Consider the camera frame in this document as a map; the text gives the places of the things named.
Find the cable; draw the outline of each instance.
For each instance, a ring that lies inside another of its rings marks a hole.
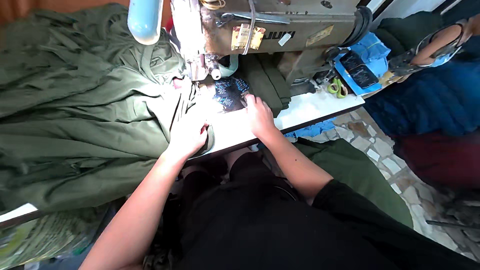
[[[253,28],[255,27],[255,5],[253,4],[253,0],[248,0],[248,3],[250,4],[250,13],[251,13],[252,21],[250,22],[247,45],[245,46],[243,55],[247,54],[248,52],[248,48],[250,47],[250,42],[252,41]]]
[[[225,6],[225,0],[200,0],[200,3],[210,10],[221,9]]]

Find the black label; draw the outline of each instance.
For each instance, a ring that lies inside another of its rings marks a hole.
[[[296,31],[280,31],[280,32],[269,32],[268,35],[265,35],[263,39],[281,39],[285,34],[292,35],[291,38],[295,36]]]

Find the black shirt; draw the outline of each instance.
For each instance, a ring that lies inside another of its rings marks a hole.
[[[181,269],[480,269],[335,180],[312,206],[270,182],[222,185],[184,224]]]

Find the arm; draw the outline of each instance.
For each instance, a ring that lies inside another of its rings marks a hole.
[[[205,143],[205,120],[185,115],[167,150],[106,227],[80,270],[141,270],[170,188],[187,159]]]
[[[462,28],[459,25],[452,25],[440,33],[438,36],[432,40],[425,48],[417,53],[417,55],[412,59],[411,63],[415,65],[430,65],[435,62],[434,58],[431,58],[431,55],[434,54],[437,50],[448,45],[450,42],[454,41],[460,34]]]
[[[272,111],[260,98],[247,95],[247,116],[252,133],[272,152],[290,183],[307,199],[314,198],[332,176],[293,146],[275,127]]]

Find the forearm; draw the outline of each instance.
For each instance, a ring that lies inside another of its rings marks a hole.
[[[279,130],[260,140],[272,152],[290,183],[307,199],[315,197],[333,179],[294,147]]]
[[[157,160],[94,244],[81,270],[131,269],[141,266],[155,236],[170,188],[186,159],[169,150]]]

